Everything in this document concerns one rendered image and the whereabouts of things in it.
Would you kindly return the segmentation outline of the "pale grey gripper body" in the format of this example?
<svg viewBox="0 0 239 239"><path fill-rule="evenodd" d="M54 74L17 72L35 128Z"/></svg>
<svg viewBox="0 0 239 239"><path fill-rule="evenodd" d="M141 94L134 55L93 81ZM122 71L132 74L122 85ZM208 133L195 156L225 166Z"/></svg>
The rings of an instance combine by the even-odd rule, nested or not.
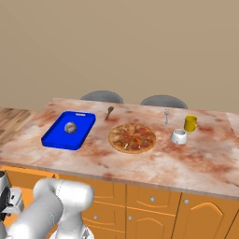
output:
<svg viewBox="0 0 239 239"><path fill-rule="evenodd" d="M6 208L7 214L20 214L24 209L22 200L22 192L20 188L12 187L10 189L10 197Z"/></svg>

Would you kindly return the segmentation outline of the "orange drawer front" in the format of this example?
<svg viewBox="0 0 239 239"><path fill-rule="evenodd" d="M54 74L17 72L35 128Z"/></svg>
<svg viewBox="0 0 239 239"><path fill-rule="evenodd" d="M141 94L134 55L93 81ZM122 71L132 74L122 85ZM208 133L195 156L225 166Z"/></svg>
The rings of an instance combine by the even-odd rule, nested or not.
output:
<svg viewBox="0 0 239 239"><path fill-rule="evenodd" d="M82 217L87 225L124 232L125 212L125 207L121 205L94 202L82 213Z"/></svg>
<svg viewBox="0 0 239 239"><path fill-rule="evenodd" d="M126 185L101 179L57 174L57 178L84 182L94 188L94 201L105 204L126 204Z"/></svg>
<svg viewBox="0 0 239 239"><path fill-rule="evenodd" d="M12 187L21 188L24 206L27 207L34 201L33 188L35 183L41 178L52 178L52 172L45 172L33 169L4 166Z"/></svg>
<svg viewBox="0 0 239 239"><path fill-rule="evenodd" d="M127 205L133 208L175 215L180 201L180 192L159 190L134 185L127 186Z"/></svg>

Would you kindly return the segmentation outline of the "round pepperoni pizza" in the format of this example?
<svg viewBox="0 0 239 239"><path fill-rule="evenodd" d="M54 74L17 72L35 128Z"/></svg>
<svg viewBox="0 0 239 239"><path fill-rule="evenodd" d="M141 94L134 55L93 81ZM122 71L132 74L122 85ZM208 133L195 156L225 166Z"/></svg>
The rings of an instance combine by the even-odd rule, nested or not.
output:
<svg viewBox="0 0 239 239"><path fill-rule="evenodd" d="M108 141L117 151L138 154L147 152L155 146L156 135L147 126L126 123L112 129Z"/></svg>

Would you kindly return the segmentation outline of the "blue plastic tray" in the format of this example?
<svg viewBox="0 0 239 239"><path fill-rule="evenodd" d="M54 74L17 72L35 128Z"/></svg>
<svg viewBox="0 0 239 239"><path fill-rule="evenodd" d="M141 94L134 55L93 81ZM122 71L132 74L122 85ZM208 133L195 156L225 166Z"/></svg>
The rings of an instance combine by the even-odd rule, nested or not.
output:
<svg viewBox="0 0 239 239"><path fill-rule="evenodd" d="M42 136L41 143L49 148L78 150L83 145L95 120L96 117L92 113L65 111ZM64 125L69 121L73 121L77 126L77 130L72 134L64 131Z"/></svg>

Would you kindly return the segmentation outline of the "grey round lump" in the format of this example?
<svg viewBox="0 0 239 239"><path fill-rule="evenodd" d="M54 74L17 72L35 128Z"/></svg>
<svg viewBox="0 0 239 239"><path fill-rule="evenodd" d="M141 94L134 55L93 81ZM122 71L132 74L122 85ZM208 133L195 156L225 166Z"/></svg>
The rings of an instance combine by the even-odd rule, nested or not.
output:
<svg viewBox="0 0 239 239"><path fill-rule="evenodd" d="M77 126L73 121L69 121L64 125L64 131L68 134L72 134L77 130Z"/></svg>

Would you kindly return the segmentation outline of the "brown wooden spoon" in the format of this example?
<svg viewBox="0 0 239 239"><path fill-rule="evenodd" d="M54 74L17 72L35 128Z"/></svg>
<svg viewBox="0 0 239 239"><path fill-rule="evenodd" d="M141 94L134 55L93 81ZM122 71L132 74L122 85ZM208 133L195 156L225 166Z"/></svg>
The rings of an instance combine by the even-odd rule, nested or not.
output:
<svg viewBox="0 0 239 239"><path fill-rule="evenodd" d="M107 110L107 115L105 117L105 120L108 120L110 113L114 110L114 106L110 106Z"/></svg>

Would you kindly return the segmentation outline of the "grey round stool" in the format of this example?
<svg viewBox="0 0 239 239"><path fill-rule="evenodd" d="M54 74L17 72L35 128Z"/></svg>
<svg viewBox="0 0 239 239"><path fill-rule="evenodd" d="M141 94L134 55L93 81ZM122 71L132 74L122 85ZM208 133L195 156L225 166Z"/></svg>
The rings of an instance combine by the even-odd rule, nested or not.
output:
<svg viewBox="0 0 239 239"><path fill-rule="evenodd" d="M123 99L115 92L112 91L93 91L81 97L86 101L98 101L107 103L122 104Z"/></svg>
<svg viewBox="0 0 239 239"><path fill-rule="evenodd" d="M187 105L183 101L170 95L149 96L141 102L141 105L187 108Z"/></svg>

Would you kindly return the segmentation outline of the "orange cupboard door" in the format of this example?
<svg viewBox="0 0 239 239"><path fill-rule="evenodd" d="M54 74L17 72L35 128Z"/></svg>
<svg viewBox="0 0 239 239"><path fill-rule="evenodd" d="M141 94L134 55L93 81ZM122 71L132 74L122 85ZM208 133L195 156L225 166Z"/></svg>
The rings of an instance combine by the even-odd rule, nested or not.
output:
<svg viewBox="0 0 239 239"><path fill-rule="evenodd" d="M238 210L236 201L183 193L172 239L225 239Z"/></svg>
<svg viewBox="0 0 239 239"><path fill-rule="evenodd" d="M128 208L126 239L171 239L175 220L174 215Z"/></svg>
<svg viewBox="0 0 239 239"><path fill-rule="evenodd" d="M236 213L225 239L239 239L239 211Z"/></svg>

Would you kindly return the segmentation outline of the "white cup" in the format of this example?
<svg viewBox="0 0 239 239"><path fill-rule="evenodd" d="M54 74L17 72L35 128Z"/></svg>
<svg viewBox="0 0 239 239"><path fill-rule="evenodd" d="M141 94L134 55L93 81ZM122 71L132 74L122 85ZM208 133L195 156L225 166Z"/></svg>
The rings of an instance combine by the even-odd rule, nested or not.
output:
<svg viewBox="0 0 239 239"><path fill-rule="evenodd" d="M187 143L187 132L183 129L174 129L170 139L177 145L184 145Z"/></svg>

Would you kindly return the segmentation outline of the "yellow mug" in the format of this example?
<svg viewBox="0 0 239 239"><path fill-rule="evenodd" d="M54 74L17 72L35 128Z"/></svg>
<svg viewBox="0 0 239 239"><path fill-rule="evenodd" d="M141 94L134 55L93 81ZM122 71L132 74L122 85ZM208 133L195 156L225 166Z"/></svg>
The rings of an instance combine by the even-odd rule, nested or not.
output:
<svg viewBox="0 0 239 239"><path fill-rule="evenodd" d="M197 127L197 120L198 118L196 116L187 115L187 117L185 117L184 130L194 132Z"/></svg>

